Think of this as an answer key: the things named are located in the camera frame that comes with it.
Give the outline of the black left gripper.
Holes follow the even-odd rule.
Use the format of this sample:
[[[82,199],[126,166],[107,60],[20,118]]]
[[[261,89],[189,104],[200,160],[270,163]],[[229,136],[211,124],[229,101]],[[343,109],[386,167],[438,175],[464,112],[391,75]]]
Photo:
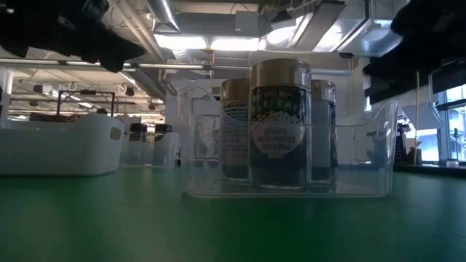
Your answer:
[[[107,71],[119,72],[127,60],[145,54],[145,49],[106,27],[100,19],[81,17],[76,20],[61,18],[68,36],[65,54],[80,57],[86,63],[100,63]]]

